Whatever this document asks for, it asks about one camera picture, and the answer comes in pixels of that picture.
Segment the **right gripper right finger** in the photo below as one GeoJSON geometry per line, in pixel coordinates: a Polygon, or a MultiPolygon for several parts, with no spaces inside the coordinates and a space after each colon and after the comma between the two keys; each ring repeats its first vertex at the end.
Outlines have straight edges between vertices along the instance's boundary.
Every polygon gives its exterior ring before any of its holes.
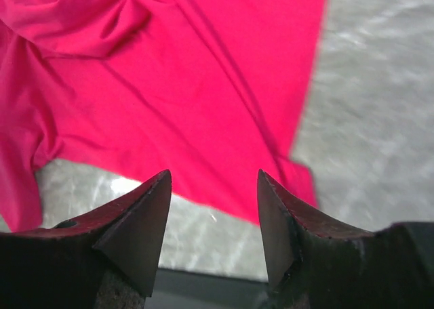
{"type": "Polygon", "coordinates": [[[257,203],[268,281],[273,289],[303,262],[303,230],[327,240],[373,235],[305,203],[263,170],[258,171],[257,203]]]}

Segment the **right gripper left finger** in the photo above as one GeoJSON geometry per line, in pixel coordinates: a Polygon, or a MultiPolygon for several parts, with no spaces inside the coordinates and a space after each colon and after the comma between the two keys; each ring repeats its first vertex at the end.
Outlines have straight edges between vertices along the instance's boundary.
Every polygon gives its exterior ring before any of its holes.
{"type": "Polygon", "coordinates": [[[172,192],[168,170],[53,228],[1,233],[3,295],[93,295],[113,269],[151,295],[172,192]]]}

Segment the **pink t shirt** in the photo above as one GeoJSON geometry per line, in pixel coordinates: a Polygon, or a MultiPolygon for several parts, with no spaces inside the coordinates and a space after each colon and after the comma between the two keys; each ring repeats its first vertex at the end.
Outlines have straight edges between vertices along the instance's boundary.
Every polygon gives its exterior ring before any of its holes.
{"type": "Polygon", "coordinates": [[[265,170],[316,205],[288,157],[326,0],[1,0],[1,216],[41,225],[34,173],[61,158],[258,222],[265,170]]]}

